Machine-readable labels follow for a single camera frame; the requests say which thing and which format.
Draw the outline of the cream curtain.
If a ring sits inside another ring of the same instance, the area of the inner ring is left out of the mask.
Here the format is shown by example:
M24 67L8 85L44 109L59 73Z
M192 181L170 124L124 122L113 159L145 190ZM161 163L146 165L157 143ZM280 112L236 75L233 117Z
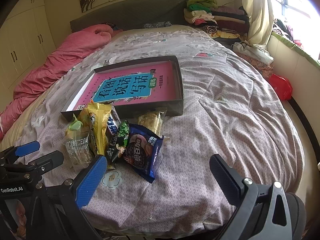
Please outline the cream curtain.
M249 18L248 43L266 49L274 23L272 1L242 0L242 6Z

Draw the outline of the clear round cake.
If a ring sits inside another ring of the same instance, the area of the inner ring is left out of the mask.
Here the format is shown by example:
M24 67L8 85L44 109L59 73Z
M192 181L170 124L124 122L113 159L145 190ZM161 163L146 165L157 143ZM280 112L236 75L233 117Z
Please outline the clear round cake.
M76 171L89 166L93 159L93 154L89 148L88 132L65 136L63 144Z

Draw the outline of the yellow chocolate bar wrapper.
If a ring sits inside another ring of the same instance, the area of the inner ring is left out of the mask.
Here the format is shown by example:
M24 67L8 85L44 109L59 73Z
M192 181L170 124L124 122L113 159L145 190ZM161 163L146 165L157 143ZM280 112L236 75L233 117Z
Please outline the yellow chocolate bar wrapper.
M111 104L90 102L78 115L84 127L89 127L89 145L95 155L105 155L109 141L106 135L107 121L111 111Z

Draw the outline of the black shallow cardboard tray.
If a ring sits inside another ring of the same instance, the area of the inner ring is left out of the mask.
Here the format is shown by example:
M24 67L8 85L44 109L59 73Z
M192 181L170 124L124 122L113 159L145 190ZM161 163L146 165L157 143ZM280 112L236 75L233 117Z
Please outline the black shallow cardboard tray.
M175 57L173 55L147 57L147 58L143 58L143 59L136 59L136 60L131 60L131 61L115 63L115 64L111 64L111 65L106 65L106 66L103 66L100 68L96 68L94 70L97 70L98 72L103 72L103 71L106 71L106 70L112 69L112 68L119 68L119 67L124 67L124 66L135 65L135 64L144 64L144 63L148 63L148 62L160 62L160 61L170 61L174 67L175 82L176 82L176 86L178 88L178 94L179 94L178 99L170 100L170 101L162 101L162 102L137 103L137 104L132 104L132 105L121 105L121 106L115 106L112 102L103 102L103 103L112 103L114 105L119 117L122 119L134 118L135 115L139 112L145 112L145 111L153 110L156 108L166 108L168 116L182 115L183 114L183 101L184 101L183 83L182 83L182 76L181 76L181 71L180 71L177 57ZM80 85L75 90L75 92L72 94L72 96L74 96L75 93L79 89L80 89ZM75 111L67 111L66 110L67 104L71 102L72 96L70 97L70 99L67 101L67 103L65 104L65 106L61 110L61 114L68 121L72 119L73 115L78 116L82 110L82 109L75 110Z

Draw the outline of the lilac patterned bedspread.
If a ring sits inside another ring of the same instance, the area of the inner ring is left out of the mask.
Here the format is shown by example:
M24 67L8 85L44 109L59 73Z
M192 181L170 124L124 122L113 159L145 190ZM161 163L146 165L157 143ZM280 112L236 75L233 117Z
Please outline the lilac patterned bedspread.
M174 26L125 31L112 37L50 86L14 122L1 149L37 140L36 157L65 152L64 105L94 69L144 57L174 55L182 74L183 114L166 118L169 139L148 183L128 164L116 166L121 184L102 182L84 211L113 233L180 238L215 230L234 209L214 179L209 160L219 154L258 184L281 182L295 192L304 153L290 117L273 88L248 62L202 31Z

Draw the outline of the clear flaky pastry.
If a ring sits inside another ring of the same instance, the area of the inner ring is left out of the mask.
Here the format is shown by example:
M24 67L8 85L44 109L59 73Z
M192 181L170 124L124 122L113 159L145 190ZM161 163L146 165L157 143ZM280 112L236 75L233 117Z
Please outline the clear flaky pastry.
M138 116L138 124L146 127L156 135L160 136L162 131L162 125L167 113L166 108L156 108L153 111L148 111Z

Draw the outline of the dark grey headboard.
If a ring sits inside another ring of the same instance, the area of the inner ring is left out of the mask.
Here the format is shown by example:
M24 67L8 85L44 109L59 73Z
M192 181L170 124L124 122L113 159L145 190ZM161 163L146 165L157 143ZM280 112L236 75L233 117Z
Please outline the dark grey headboard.
M96 24L112 23L123 30L141 29L145 24L170 22L186 25L184 9L189 0L125 0L89 12L70 22L77 32Z

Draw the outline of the pink and blue book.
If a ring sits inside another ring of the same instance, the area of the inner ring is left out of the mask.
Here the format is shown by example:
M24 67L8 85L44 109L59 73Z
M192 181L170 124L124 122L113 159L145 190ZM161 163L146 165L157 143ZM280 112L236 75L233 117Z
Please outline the pink and blue book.
M67 104L67 111L81 110L90 102L115 106L178 99L174 67L170 61L148 62L103 72L94 70Z

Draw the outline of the cream wardrobe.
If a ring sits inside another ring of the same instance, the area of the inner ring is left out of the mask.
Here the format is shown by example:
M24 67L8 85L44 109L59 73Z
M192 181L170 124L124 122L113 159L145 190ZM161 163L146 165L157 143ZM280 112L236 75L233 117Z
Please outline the cream wardrobe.
M19 0L1 26L1 111L15 86L55 49L44 0Z

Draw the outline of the pink quilt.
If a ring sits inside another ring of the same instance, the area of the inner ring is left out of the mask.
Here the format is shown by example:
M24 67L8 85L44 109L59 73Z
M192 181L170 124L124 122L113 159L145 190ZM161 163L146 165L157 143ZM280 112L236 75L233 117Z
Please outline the pink quilt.
M52 84L79 64L111 42L120 30L113 30L107 24L97 24L67 36L62 44L47 56L40 67L33 69L14 88L13 100L1 113L1 139L20 115Z

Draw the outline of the red plastic bag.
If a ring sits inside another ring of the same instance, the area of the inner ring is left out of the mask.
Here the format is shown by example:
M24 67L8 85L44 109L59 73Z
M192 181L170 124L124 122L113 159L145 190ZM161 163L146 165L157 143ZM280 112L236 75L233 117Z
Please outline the red plastic bag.
M280 100L287 101L292 98L293 89L288 79L272 74L268 79L268 83L272 86Z

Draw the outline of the blue Oreo cookie packet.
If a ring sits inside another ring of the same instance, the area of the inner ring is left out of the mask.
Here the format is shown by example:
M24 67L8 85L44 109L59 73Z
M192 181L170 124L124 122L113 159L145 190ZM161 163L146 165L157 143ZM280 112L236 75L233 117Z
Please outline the blue Oreo cookie packet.
M164 137L148 128L129 124L129 137L123 159L147 182L155 180L155 165Z

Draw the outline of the green black seaweed snack packet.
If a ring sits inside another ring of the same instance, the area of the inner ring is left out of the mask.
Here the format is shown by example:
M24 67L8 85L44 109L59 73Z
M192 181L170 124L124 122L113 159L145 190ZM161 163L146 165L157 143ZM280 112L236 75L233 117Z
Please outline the green black seaweed snack packet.
M129 133L129 123L127 120L124 120L121 122L118 130L112 137L106 151L106 157L109 162L114 163L117 159L121 158L127 146Z

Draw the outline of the dark Snickers bar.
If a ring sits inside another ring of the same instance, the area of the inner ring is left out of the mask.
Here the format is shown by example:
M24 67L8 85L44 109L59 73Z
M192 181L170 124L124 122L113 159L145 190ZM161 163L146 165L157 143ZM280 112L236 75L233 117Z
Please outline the dark Snickers bar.
M110 116L108 117L108 121L107 121L107 129L108 132L110 133L110 135L114 135L119 126L121 124L121 119L114 107L114 105L111 105L111 113Z

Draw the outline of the light green pastry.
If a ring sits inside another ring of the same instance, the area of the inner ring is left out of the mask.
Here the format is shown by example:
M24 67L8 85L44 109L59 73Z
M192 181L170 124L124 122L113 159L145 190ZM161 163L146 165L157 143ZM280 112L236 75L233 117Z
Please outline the light green pastry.
M81 134L82 127L83 123L73 115L72 121L69 123L65 131L65 137L70 140L76 139L76 137Z

